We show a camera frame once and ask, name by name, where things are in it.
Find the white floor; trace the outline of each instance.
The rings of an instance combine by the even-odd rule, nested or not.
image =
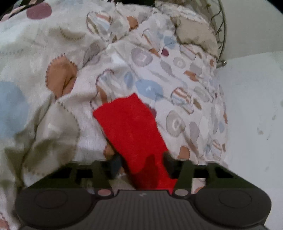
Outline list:
[[[230,169],[272,200],[266,226],[283,229],[283,52],[228,60],[218,70],[226,97]]]

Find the purple circle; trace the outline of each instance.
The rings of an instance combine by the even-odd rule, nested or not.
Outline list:
[[[46,2],[42,2],[27,9],[27,17],[34,20],[48,18],[51,14],[51,6]]]

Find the wall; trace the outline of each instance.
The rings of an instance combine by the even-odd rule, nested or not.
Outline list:
[[[227,19],[223,58],[283,51],[283,14],[267,0],[222,0]]]
[[[283,52],[228,61],[218,69],[227,106],[229,168],[272,200],[266,222],[283,229]]]

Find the red fabric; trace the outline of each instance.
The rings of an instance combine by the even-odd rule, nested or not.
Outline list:
[[[93,112],[105,135],[124,157],[137,189],[168,189],[176,180],[163,166],[167,147],[155,119],[136,94],[103,104]]]

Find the polka dot blanket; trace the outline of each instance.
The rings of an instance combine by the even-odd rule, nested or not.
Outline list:
[[[46,0],[1,22],[0,229],[20,227],[19,188],[71,161],[111,158],[92,113],[119,97],[138,95],[174,158],[224,164],[226,107],[207,52],[216,40],[178,38],[203,30],[209,24],[181,6],[100,0]],[[123,169],[111,185],[133,189]],[[193,192],[202,186],[196,180]]]

